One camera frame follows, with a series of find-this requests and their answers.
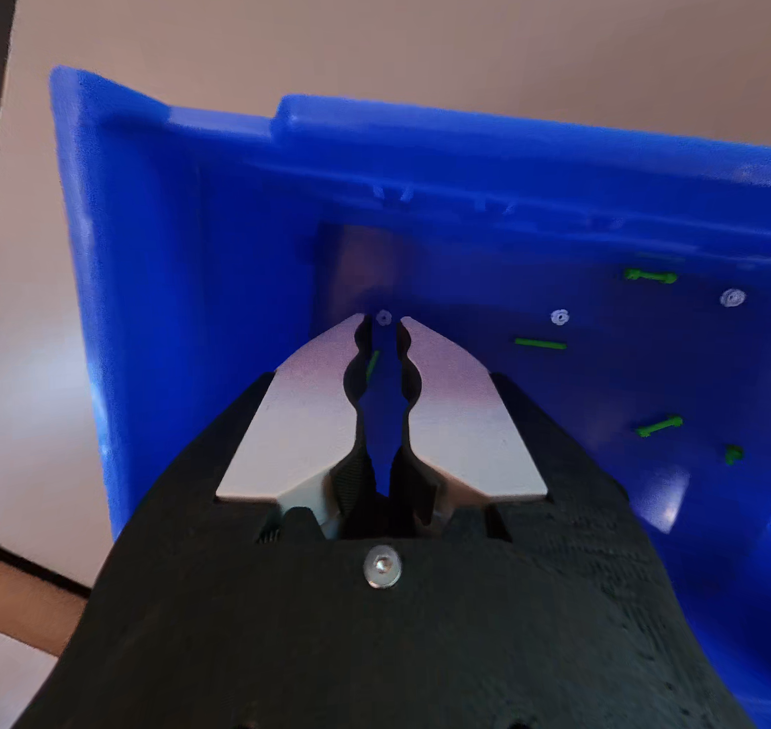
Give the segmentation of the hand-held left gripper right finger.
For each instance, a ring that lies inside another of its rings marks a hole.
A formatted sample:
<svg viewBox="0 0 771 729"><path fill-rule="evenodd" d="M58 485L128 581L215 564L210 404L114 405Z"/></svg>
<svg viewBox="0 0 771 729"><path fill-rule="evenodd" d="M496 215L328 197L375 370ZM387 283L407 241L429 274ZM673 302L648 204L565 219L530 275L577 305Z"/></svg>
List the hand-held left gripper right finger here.
<svg viewBox="0 0 771 729"><path fill-rule="evenodd" d="M543 479L489 370L410 317L397 327L406 399L392 498L418 528L442 528L457 509L535 503Z"/></svg>

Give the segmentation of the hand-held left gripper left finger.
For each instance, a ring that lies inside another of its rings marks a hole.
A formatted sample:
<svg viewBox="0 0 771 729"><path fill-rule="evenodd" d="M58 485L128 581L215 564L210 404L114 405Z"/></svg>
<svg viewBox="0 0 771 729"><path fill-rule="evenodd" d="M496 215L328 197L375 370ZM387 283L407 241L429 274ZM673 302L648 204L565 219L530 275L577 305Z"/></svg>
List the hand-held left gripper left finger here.
<svg viewBox="0 0 771 729"><path fill-rule="evenodd" d="M305 507L322 528L339 526L332 471L355 447L358 417L344 379L361 354L360 329L366 345L371 319L353 314L278 366L218 485L218 500L268 503L282 514Z"/></svg>

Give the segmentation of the large blue plastic bin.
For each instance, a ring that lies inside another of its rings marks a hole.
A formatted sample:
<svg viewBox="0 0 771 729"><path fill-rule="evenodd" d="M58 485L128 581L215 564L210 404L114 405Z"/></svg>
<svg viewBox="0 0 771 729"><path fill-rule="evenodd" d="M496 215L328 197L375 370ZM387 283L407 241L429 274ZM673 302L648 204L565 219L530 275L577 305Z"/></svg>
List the large blue plastic bin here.
<svg viewBox="0 0 771 729"><path fill-rule="evenodd" d="M769 727L768 145L50 95L116 542L16 727ZM275 370L353 314L339 526L218 500ZM545 500L392 498L404 317L489 370Z"/></svg>

